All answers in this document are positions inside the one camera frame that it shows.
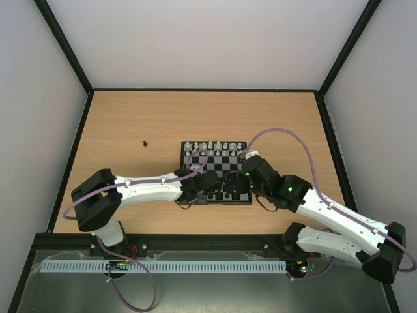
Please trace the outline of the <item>black folding chess board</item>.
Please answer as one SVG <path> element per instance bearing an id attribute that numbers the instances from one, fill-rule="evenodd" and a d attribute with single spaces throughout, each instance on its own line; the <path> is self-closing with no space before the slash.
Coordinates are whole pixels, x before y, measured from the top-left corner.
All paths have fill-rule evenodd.
<path id="1" fill-rule="evenodd" d="M 193 151 L 197 150 L 194 148 L 194 143 L 195 142 L 190 142 L 191 147 L 190 148 L 186 148 L 186 142 L 181 142 L 181 155 L 180 155 L 180 166 L 182 168 L 189 168 L 190 170 L 195 170 L 197 169 L 205 159 L 208 160 L 207 164 L 204 167 L 205 171 L 210 171 L 210 170 L 214 170 L 218 177 L 222 180 L 223 186 L 224 186 L 224 182 L 223 182 L 223 176 L 227 173 L 227 172 L 239 172 L 242 169 L 242 163 L 243 163 L 243 159 L 241 157 L 238 156 L 238 152 L 240 150 L 237 149 L 237 145 L 238 143 L 242 144 L 242 150 L 245 150 L 247 143 L 246 142 L 227 142 L 228 144 L 228 149 L 227 150 L 223 150 L 223 144 L 225 143 L 225 141 L 220 141 L 222 148 L 217 150 L 216 149 L 216 142 L 217 141 L 212 141 L 213 142 L 213 149 L 208 149 L 208 144 L 209 141 L 196 141 L 199 143 L 199 149 L 198 149 L 198 153 L 196 155 L 193 155 Z M 207 148 L 206 149 L 202 149 L 202 144 L 203 142 L 206 142 L 207 144 Z M 235 149 L 234 150 L 230 150 L 230 144 L 231 143 L 235 143 Z M 214 151 L 214 155 L 209 156 L 209 151 L 213 150 Z M 186 151 L 190 151 L 190 156 L 186 156 L 185 152 Z M 201 151 L 206 151 L 206 155 L 205 156 L 201 156 Z M 216 151 L 220 151 L 220 156 L 215 156 Z M 228 151 L 228 156 L 222 156 L 222 151 Z M 230 151 L 235 151 L 235 156 L 230 156 Z M 232 194 L 229 194 L 229 199 L 226 200 L 224 198 L 224 195 L 226 194 L 223 191 L 223 186 L 220 190 L 212 193 L 214 194 L 214 199 L 211 200 L 209 199 L 209 195 L 207 195 L 207 205 L 251 205 L 252 204 L 252 196 L 250 193 L 247 194 L 241 194 L 238 195 L 239 199 L 237 200 L 233 200 L 232 199 Z M 223 199 L 222 200 L 217 200 L 216 199 L 216 195 L 217 193 L 222 193 L 223 194 Z"/>

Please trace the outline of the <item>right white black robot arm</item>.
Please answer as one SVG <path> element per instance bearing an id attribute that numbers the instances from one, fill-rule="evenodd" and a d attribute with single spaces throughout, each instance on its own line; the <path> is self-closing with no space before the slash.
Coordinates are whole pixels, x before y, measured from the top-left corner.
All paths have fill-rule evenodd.
<path id="1" fill-rule="evenodd" d="M 258 155 L 247 158 L 240 171 L 227 173 L 223 181 L 228 193 L 251 192 L 275 209 L 312 218 L 332 230 L 326 233 L 292 223 L 283 236 L 289 254 L 326 254 L 361 267 L 379 282 L 394 282 L 404 255 L 400 245 L 405 244 L 405 228 L 397 222 L 384 224 L 362 216 L 295 175 L 281 176 Z"/>

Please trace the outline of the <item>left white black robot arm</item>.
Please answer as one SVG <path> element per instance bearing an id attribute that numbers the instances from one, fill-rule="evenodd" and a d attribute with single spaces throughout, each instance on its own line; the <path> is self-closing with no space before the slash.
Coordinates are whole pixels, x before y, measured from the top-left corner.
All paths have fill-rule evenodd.
<path id="1" fill-rule="evenodd" d="M 214 170 L 179 169 L 162 176 L 132 178 L 103 169 L 76 187 L 71 197 L 79 231 L 91 232 L 106 247 L 113 247 L 124 241 L 122 226 L 113 219 L 117 209 L 152 201 L 193 204 L 199 196 L 221 189 L 222 180 Z"/>

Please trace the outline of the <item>black aluminium frame rail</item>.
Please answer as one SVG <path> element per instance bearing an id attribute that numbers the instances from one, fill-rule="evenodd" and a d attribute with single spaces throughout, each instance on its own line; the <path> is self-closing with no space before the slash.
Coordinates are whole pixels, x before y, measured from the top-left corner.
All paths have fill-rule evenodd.
<path id="1" fill-rule="evenodd" d="M 128 235 L 109 250 L 125 256 L 146 257 L 157 252 L 259 252 L 267 258 L 306 258 L 296 245 L 298 235 Z M 90 256 L 111 255 L 102 250 L 92 235 L 39 233 L 30 253 L 38 250 L 86 250 Z"/>

